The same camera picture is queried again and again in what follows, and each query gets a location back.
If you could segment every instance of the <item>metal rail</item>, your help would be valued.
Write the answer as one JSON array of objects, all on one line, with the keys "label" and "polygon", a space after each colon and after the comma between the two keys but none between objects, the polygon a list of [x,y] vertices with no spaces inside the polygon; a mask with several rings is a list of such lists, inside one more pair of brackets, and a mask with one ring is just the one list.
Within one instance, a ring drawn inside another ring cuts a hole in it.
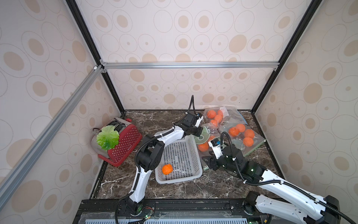
[{"label": "metal rail", "polygon": [[75,109],[79,101],[85,95],[88,88],[93,84],[97,76],[103,71],[101,65],[97,65],[95,68],[96,69],[85,78],[81,85],[67,100],[65,105],[60,109],[57,115],[52,119],[52,121],[46,126],[40,136],[32,144],[27,153],[21,158],[17,165],[8,174],[7,178],[2,182],[0,186],[0,211],[4,208],[8,200],[14,194],[23,179],[39,159],[41,154],[45,151],[53,137],[56,135],[58,130],[65,123],[66,119]]},{"label": "metal rail", "polygon": [[277,61],[240,62],[104,62],[104,69],[143,69],[143,68],[277,68]]}]

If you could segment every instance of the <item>white vent grille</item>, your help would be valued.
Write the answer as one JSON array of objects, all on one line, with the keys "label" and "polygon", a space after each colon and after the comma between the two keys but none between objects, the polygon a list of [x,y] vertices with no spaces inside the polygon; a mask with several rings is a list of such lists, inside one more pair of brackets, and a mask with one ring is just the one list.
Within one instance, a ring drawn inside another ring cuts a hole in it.
[{"label": "white vent grille", "polygon": [[[119,224],[127,224],[138,219],[119,219]],[[116,224],[114,219],[87,219],[86,224]],[[145,224],[248,224],[245,218],[221,219],[158,219],[147,220]]]}]

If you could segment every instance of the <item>black platform edge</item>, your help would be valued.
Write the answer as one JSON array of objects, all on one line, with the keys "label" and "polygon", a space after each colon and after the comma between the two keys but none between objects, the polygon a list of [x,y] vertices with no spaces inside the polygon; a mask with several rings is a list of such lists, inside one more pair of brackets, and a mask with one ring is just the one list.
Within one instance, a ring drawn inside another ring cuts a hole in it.
[{"label": "black platform edge", "polygon": [[[100,54],[98,53],[98,50],[96,48],[96,45],[95,45],[95,42],[93,41],[92,37],[91,37],[91,34],[87,28],[87,25],[81,15],[81,12],[78,8],[78,5],[76,3],[75,0],[66,0],[67,2],[67,5],[78,25],[78,28],[79,30],[81,31],[82,33],[82,36],[84,38],[84,40],[86,41],[87,43],[87,46],[89,48],[89,50],[91,51],[91,54],[93,56],[93,58],[95,59],[95,62],[97,65],[101,65],[101,56]],[[111,78],[109,77],[108,73],[105,72],[105,73],[102,73],[102,76],[103,76],[103,79],[105,80],[107,86],[108,86],[108,89],[119,109],[119,111],[121,112],[121,114],[124,112],[124,107],[121,103],[121,100],[119,99],[119,96],[114,88],[114,85],[111,81]]]},{"label": "black platform edge", "polygon": [[108,165],[108,163],[106,161],[103,161],[100,173],[98,174],[97,179],[96,179],[96,183],[95,183],[95,185],[94,185],[94,187],[92,189],[90,199],[96,199],[97,198],[98,192],[100,191],[103,176],[105,175],[105,172],[106,172],[107,165]]},{"label": "black platform edge", "polygon": [[272,84],[274,83],[277,75],[280,73],[281,69],[285,65],[287,59],[289,58],[291,52],[295,48],[298,40],[302,36],[303,32],[305,31],[307,25],[309,24],[311,18],[313,17],[314,13],[316,12],[318,6],[321,4],[322,0],[312,0],[311,4],[308,6],[305,14],[303,15],[300,23],[298,24],[297,29],[295,30],[294,34],[292,35],[292,38],[290,39],[289,43],[287,44],[286,49],[284,50],[283,54],[281,55],[281,58],[279,59],[279,66],[276,70],[274,70],[269,77],[268,81],[266,82],[266,85],[264,86],[263,90],[261,91],[258,99],[256,100],[252,111],[253,113],[256,113],[258,107],[262,103],[263,99],[265,98],[266,94],[270,90]]},{"label": "black platform edge", "polygon": [[[143,206],[150,206],[157,212],[231,212],[233,216],[240,215],[249,221],[260,219],[261,216],[267,214],[257,213],[255,215],[247,215],[242,209],[244,199],[145,199]],[[134,218],[127,210],[124,201],[119,202],[118,199],[101,199],[101,200],[82,200],[73,224],[77,224],[83,213],[101,213],[114,212],[116,205],[119,203],[119,217]],[[145,212],[135,218],[142,219],[146,215]]]},{"label": "black platform edge", "polygon": [[[255,121],[255,124],[256,124],[256,126],[257,126],[257,128],[258,128],[259,134],[260,134],[262,137],[266,138],[266,137],[265,137],[265,134],[263,133],[263,131],[262,131],[262,129],[261,129],[260,124],[258,123],[258,120],[257,120],[255,114],[254,114],[253,112],[251,112],[251,115],[252,115],[252,118],[253,118],[253,120]],[[284,177],[284,175],[283,175],[283,173],[282,173],[282,171],[281,171],[281,169],[280,169],[280,166],[279,166],[279,164],[277,163],[277,160],[276,160],[276,158],[275,158],[275,156],[274,156],[274,154],[273,154],[273,152],[272,152],[272,150],[271,150],[271,147],[269,146],[267,140],[265,141],[265,146],[266,146],[266,148],[267,148],[268,153],[270,154],[270,157],[271,157],[272,162],[273,162],[274,165],[275,165],[275,168],[276,168],[276,170],[277,170],[278,175],[279,175],[282,179],[285,179],[285,177]]]}]

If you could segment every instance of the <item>orange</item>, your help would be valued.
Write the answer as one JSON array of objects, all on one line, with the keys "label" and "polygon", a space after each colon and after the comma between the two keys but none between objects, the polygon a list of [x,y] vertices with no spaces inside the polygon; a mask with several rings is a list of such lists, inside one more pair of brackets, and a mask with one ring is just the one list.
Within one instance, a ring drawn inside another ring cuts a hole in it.
[{"label": "orange", "polygon": [[220,114],[215,115],[215,117],[214,117],[214,120],[216,120],[218,123],[220,123],[222,121],[222,119],[223,119],[223,116]]},{"label": "orange", "polygon": [[244,145],[250,147],[253,145],[253,139],[252,138],[244,138],[243,143],[244,143]]},{"label": "orange", "polygon": [[208,118],[213,119],[216,115],[216,112],[215,110],[209,110],[206,115],[208,116]]},{"label": "orange", "polygon": [[232,137],[238,136],[240,134],[239,129],[232,127],[229,129],[229,135]]},{"label": "orange", "polygon": [[200,145],[198,145],[198,149],[201,152],[206,152],[209,149],[209,144],[207,142],[204,144],[200,144]]},{"label": "orange", "polygon": [[254,138],[255,132],[251,129],[247,129],[244,134],[245,138]]},{"label": "orange", "polygon": [[168,175],[171,172],[173,172],[173,167],[170,164],[167,164],[167,165],[164,165],[161,170],[163,171],[164,175]]},{"label": "orange", "polygon": [[239,132],[244,132],[246,127],[243,124],[238,124],[235,126],[237,129],[239,129]]},{"label": "orange", "polygon": [[221,110],[218,110],[218,114],[224,117],[224,114]]},{"label": "orange", "polygon": [[213,140],[214,138],[215,138],[215,136],[211,135],[211,136],[209,137],[209,139],[208,139],[208,142],[211,141],[211,140]]},{"label": "orange", "polygon": [[212,123],[215,127],[218,126],[218,122],[216,120],[211,120],[210,123]]}]

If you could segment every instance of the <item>patterned wallpaper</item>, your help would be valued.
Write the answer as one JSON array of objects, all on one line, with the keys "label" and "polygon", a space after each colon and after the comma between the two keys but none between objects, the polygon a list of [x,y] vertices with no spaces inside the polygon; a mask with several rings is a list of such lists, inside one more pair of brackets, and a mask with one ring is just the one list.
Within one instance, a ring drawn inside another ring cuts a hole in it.
[{"label": "patterned wallpaper", "polygon": [[[62,1],[0,1],[0,182],[93,66]],[[90,129],[117,115],[97,78],[0,212],[0,223],[72,223],[100,166]]]},{"label": "patterned wallpaper", "polygon": [[325,1],[256,114],[286,178],[355,222],[357,59],[358,1]]},{"label": "patterned wallpaper", "polygon": [[109,70],[125,109],[250,109],[273,68]]},{"label": "patterned wallpaper", "polygon": [[77,0],[108,62],[278,60],[310,0]]},{"label": "patterned wallpaper", "polygon": [[72,223],[101,167],[92,128],[119,116],[114,105],[97,78],[0,212],[1,224]]},{"label": "patterned wallpaper", "polygon": [[0,30],[1,181],[94,62],[59,0],[1,1]]}]

